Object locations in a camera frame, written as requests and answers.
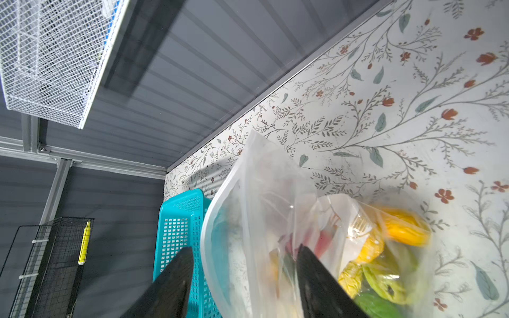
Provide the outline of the green apple toy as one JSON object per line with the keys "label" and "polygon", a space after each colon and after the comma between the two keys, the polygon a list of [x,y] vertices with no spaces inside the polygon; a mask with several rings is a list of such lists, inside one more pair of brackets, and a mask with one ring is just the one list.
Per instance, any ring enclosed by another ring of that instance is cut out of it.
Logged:
{"label": "green apple toy", "polygon": [[403,318],[403,314],[392,302],[385,300],[377,294],[368,292],[358,294],[354,302],[369,317],[375,318]]}

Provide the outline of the green pear toy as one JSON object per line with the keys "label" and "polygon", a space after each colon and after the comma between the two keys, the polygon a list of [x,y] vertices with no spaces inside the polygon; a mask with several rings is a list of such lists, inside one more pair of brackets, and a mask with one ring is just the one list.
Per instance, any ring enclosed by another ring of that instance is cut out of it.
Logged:
{"label": "green pear toy", "polygon": [[418,260],[406,245],[391,246],[362,269],[369,286],[381,298],[402,306],[414,303]]}

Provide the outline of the orange mango toy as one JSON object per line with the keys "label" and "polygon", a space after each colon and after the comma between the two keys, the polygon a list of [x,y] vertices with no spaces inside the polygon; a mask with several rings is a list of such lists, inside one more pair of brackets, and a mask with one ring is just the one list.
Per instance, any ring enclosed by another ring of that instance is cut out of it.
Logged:
{"label": "orange mango toy", "polygon": [[423,247],[432,236],[427,221],[413,211],[389,207],[380,208],[380,216],[388,238],[409,246]]}

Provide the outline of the red strawberry toy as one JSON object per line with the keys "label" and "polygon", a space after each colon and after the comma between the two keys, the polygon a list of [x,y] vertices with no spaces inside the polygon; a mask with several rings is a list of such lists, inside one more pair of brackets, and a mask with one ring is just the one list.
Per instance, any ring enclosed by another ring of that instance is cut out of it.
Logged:
{"label": "red strawberry toy", "polygon": [[298,253],[298,249],[295,249],[293,246],[293,234],[282,235],[278,242],[282,245],[284,252],[286,255],[289,255],[293,259],[296,259],[296,254]]}
{"label": "red strawberry toy", "polygon": [[323,229],[319,233],[318,242],[315,245],[314,248],[314,254],[321,258],[322,255],[326,252],[326,250],[331,245],[331,241],[333,240],[333,237],[335,235],[335,228],[327,228]]}

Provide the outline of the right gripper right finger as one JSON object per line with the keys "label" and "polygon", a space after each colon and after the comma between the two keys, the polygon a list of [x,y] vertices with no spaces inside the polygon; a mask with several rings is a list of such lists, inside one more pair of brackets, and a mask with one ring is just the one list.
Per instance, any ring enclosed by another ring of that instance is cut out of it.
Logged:
{"label": "right gripper right finger", "polygon": [[368,317],[307,246],[299,247],[296,271],[304,317]]}

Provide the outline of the teal plastic basket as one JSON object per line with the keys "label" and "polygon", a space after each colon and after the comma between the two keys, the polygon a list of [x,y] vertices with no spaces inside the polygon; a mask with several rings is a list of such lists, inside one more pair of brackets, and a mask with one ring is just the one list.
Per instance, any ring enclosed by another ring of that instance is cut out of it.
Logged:
{"label": "teal plastic basket", "polygon": [[221,317],[209,290],[200,254],[201,228],[211,202],[202,190],[193,189],[171,197],[160,207],[152,279],[158,278],[181,249],[192,248],[194,269],[188,317]]}

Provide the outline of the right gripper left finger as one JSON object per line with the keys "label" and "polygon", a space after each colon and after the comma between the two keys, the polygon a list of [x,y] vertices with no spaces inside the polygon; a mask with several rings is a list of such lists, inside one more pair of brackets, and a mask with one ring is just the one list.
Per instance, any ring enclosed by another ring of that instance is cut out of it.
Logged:
{"label": "right gripper left finger", "polygon": [[184,247],[123,317],[185,317],[192,286],[194,256]]}

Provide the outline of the pale yellow pear toy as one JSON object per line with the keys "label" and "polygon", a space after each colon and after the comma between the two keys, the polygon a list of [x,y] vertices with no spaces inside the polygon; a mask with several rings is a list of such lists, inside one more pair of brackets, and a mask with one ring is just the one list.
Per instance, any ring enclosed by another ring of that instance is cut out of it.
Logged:
{"label": "pale yellow pear toy", "polygon": [[351,299],[355,299],[362,289],[363,268],[360,264],[349,262],[343,269],[339,278],[339,285]]}

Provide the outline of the yellow lemon toy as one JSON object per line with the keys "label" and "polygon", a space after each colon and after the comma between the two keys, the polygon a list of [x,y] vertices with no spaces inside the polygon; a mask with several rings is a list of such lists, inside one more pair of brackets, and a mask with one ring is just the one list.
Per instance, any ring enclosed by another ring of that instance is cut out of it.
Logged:
{"label": "yellow lemon toy", "polygon": [[355,259],[355,263],[367,264],[372,262],[384,252],[384,248],[385,242],[381,232],[378,229],[373,229],[369,233],[358,257]]}

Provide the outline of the orange yellow round fruit toy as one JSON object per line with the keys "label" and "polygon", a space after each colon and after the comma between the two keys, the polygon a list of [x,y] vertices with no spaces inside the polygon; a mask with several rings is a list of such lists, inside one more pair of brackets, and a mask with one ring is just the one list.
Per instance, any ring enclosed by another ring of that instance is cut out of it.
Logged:
{"label": "orange yellow round fruit toy", "polygon": [[269,253],[269,261],[270,261],[270,280],[274,285],[278,288],[279,287],[279,272],[280,272],[280,266],[279,266],[279,258],[280,253],[278,249],[274,249],[270,251]]}

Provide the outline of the clear zip top bag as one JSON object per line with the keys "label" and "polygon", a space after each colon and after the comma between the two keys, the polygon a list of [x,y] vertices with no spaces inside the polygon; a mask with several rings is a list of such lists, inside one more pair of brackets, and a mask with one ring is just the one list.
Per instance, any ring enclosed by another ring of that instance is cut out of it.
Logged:
{"label": "clear zip top bag", "polygon": [[[323,229],[335,228],[318,258],[337,280],[355,262],[369,233],[378,229],[385,248],[405,245],[388,238],[380,208],[346,194],[319,195],[311,178],[277,144],[252,132],[242,155],[212,200],[201,230],[201,261],[212,297],[223,317],[304,317],[296,259],[278,242],[293,234],[293,246],[313,253]],[[432,316],[432,236],[409,246],[418,260],[414,303],[395,304],[404,317]],[[279,287],[270,280],[270,251],[280,253]]]}

